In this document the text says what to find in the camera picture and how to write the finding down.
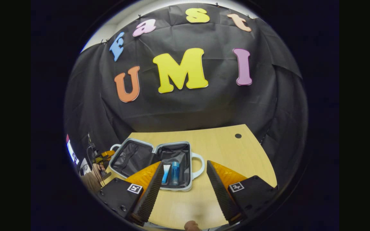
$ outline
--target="foam letter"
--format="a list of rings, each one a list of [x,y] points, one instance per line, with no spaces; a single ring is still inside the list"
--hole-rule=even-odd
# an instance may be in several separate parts
[[[149,20],[146,20],[145,22],[142,22],[140,23],[134,33],[132,34],[132,36],[136,37],[136,36],[139,36],[139,35],[142,35],[144,33],[149,33],[153,30],[155,30],[156,26],[155,26],[155,22],[156,20],[155,19],[149,19]]]
[[[173,91],[173,85],[169,83],[169,77],[178,89],[182,89],[185,83],[185,77],[188,74],[188,88],[205,88],[208,81],[204,77],[202,69],[202,55],[204,50],[201,48],[191,48],[185,51],[180,65],[170,56],[170,54],[161,54],[153,59],[158,65],[161,86],[159,93]]]
[[[116,83],[116,91],[118,92],[118,97],[122,102],[131,102],[134,101],[139,95],[139,80],[138,80],[138,70],[139,67],[135,66],[128,70],[128,74],[131,76],[132,82],[132,92],[127,93],[125,91],[124,78],[125,73],[120,73],[114,78]]]
[[[209,21],[209,16],[206,15],[207,11],[201,8],[191,8],[187,9],[185,11],[186,15],[186,20],[189,22],[208,22]]]
[[[238,58],[239,77],[236,80],[236,84],[251,85],[252,79],[249,76],[248,64],[248,57],[250,56],[249,51],[239,48],[235,48],[232,51],[234,54],[236,54],[236,57]]]
[[[235,23],[235,25],[239,29],[244,30],[244,31],[248,31],[248,32],[251,31],[251,28],[245,26],[245,24],[243,23],[243,22],[246,22],[246,20],[243,19],[243,18],[240,18],[237,14],[231,13],[231,14],[228,14],[226,16],[228,16],[229,18],[231,18],[233,20],[233,23]]]
[[[122,44],[124,44],[124,40],[122,39],[122,36],[124,35],[123,32],[121,32],[118,37],[113,41],[112,45],[110,46],[109,50],[112,51],[112,54],[114,56],[113,61],[116,62],[116,60],[119,58],[121,55],[122,51],[124,50]]]

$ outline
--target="person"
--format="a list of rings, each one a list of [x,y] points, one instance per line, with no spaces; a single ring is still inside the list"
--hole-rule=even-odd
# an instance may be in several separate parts
[[[88,188],[92,193],[97,193],[102,185],[102,177],[100,174],[100,169],[105,171],[105,167],[102,164],[93,164],[91,172],[81,176],[82,183]]]
[[[198,223],[196,223],[195,221],[186,222],[185,225],[184,225],[184,229],[185,229],[185,231],[202,231],[198,227]]]

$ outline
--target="white wall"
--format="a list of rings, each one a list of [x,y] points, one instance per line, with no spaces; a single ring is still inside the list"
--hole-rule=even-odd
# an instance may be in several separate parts
[[[123,9],[121,12],[117,13],[114,17],[109,19],[101,28],[95,32],[94,35],[89,39],[85,47],[82,49],[98,44],[101,40],[105,41],[106,39],[111,38],[116,32],[122,29],[124,26],[128,25],[132,21],[138,18],[138,14],[145,15],[156,9],[160,9],[166,6],[171,6],[181,3],[208,3],[215,4],[218,3],[220,6],[236,10],[242,14],[248,14],[251,18],[257,18],[258,16],[249,10],[248,8],[242,6],[241,4],[232,2],[230,0],[142,0],[140,2],[134,3],[129,7]]]

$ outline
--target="letter m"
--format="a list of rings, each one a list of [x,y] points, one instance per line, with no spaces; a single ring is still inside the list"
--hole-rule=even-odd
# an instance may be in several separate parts
[[[160,93],[173,91],[173,85],[169,83],[169,77],[178,89],[182,89],[185,77],[188,74],[187,88],[205,88],[208,81],[204,77],[202,69],[202,55],[204,50],[201,48],[191,48],[185,51],[180,65],[173,60],[170,54],[161,54],[153,59],[158,65],[161,86],[158,88]]]

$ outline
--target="hand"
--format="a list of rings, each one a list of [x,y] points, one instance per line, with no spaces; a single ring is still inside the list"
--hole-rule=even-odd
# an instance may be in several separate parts
[[[98,164],[93,164],[92,165],[92,172],[93,172],[94,176],[97,177],[97,180],[99,182],[102,181],[102,176],[101,176],[100,170],[105,171],[104,165],[102,165],[102,164],[99,164],[99,165]]]
[[[202,231],[195,221],[186,222],[184,225],[185,231]]]

